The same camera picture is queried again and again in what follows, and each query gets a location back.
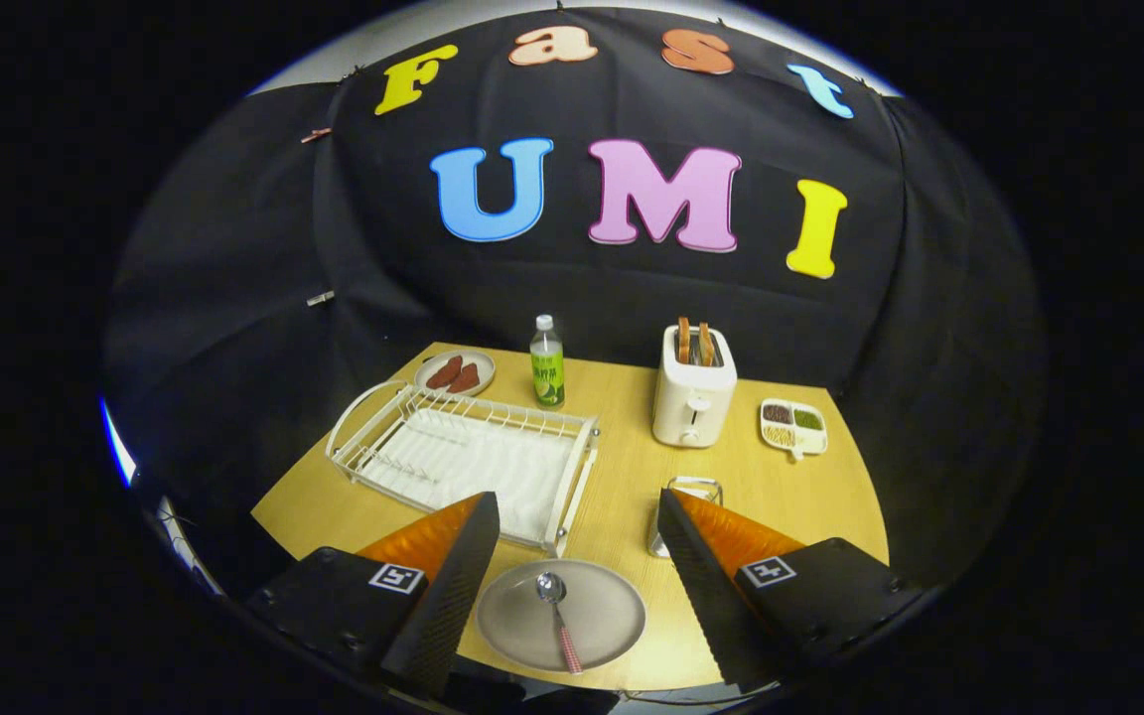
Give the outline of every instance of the bottle label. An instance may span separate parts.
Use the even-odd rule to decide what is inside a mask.
[[[532,355],[532,388],[538,403],[563,403],[563,349],[554,355]]]

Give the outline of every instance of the white divided tray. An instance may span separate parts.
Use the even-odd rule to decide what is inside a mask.
[[[785,415],[780,421],[766,418],[768,407],[781,408]],[[797,412],[811,413],[818,418],[818,429],[809,429],[797,424]],[[766,398],[762,400],[762,407],[757,412],[758,424],[762,426],[762,439],[772,447],[782,448],[791,452],[795,459],[801,459],[802,454],[823,454],[827,452],[827,421],[824,413],[803,403],[791,403],[788,399]]]
[[[383,388],[396,388],[394,397],[335,447],[345,418]],[[390,381],[366,390],[342,413],[326,456],[352,483],[423,511],[494,492],[503,538],[562,556],[598,458],[598,418]]]

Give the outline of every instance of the toaster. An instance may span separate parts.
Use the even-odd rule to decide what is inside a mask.
[[[668,326],[659,348],[659,371],[652,402],[652,435],[674,447],[708,447],[722,434],[734,395],[731,348],[721,332],[709,328],[713,364],[699,363],[699,331],[691,328],[691,364],[677,358],[677,326]]]

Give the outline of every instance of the green bottle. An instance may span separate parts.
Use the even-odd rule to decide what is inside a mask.
[[[563,404],[563,341],[554,334],[554,318],[537,317],[537,334],[532,336],[532,390],[543,407]]]

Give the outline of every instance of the plate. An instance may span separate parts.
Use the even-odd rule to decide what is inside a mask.
[[[450,350],[448,352],[436,355],[436,357],[428,357],[426,363],[422,363],[422,366],[418,368],[418,374],[413,375],[413,384],[426,388],[426,381],[430,380],[431,375],[438,373],[440,367],[447,364],[454,355],[462,355],[463,370],[471,363],[479,365],[479,384],[472,387],[471,389],[464,389],[462,392],[450,394],[447,387],[440,387],[440,389],[435,390],[435,392],[462,395],[463,397],[470,397],[471,395],[479,395],[483,392],[483,389],[488,387],[493,375],[496,373],[496,365],[492,362],[492,358],[488,357],[488,355],[478,350]]]
[[[476,626],[494,651],[521,666],[567,673],[554,629],[554,607],[537,596],[541,571],[562,575],[567,585],[559,614],[583,669],[617,660],[638,643],[648,606],[633,583],[588,561],[546,558],[506,571],[479,597]]]
[[[782,421],[774,421],[766,418],[768,407],[782,407],[786,418]],[[795,413],[809,412],[813,418],[818,418],[818,429],[809,429],[799,426],[795,421]],[[801,459],[802,454],[823,454],[827,452],[827,421],[824,413],[811,406],[811,404],[792,403],[788,399],[766,398],[758,407],[758,424],[762,429],[762,439],[772,447],[782,448],[785,452],[794,454],[794,459]]]

